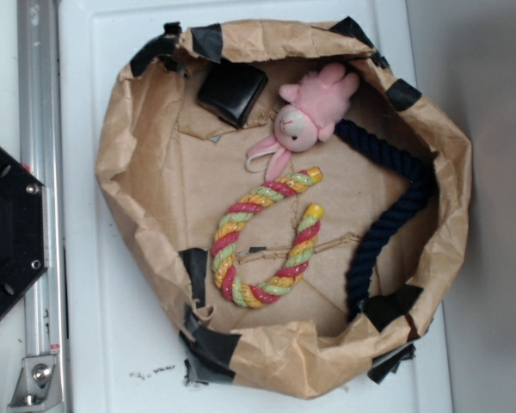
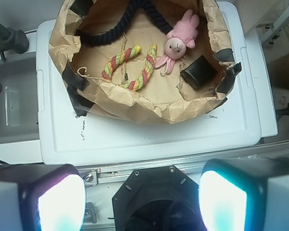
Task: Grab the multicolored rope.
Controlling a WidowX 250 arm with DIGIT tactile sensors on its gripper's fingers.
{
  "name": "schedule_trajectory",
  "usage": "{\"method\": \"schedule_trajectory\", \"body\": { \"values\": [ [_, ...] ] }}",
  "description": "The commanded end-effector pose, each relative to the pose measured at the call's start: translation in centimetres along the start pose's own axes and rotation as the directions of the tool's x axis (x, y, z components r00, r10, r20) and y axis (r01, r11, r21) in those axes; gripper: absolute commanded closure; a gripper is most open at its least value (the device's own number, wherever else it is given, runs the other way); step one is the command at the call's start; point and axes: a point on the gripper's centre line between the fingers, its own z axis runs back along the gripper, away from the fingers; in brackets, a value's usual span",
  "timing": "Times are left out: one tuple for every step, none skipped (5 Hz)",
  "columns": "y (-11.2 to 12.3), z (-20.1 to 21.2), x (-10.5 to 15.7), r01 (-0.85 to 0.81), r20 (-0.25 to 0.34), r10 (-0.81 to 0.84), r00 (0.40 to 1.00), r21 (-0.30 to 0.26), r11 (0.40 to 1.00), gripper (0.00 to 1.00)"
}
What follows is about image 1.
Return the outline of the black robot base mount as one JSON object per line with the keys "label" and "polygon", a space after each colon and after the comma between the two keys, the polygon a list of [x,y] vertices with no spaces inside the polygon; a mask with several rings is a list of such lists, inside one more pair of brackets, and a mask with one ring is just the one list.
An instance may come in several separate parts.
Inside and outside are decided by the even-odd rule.
{"label": "black robot base mount", "polygon": [[46,270],[43,194],[0,147],[0,321]]}

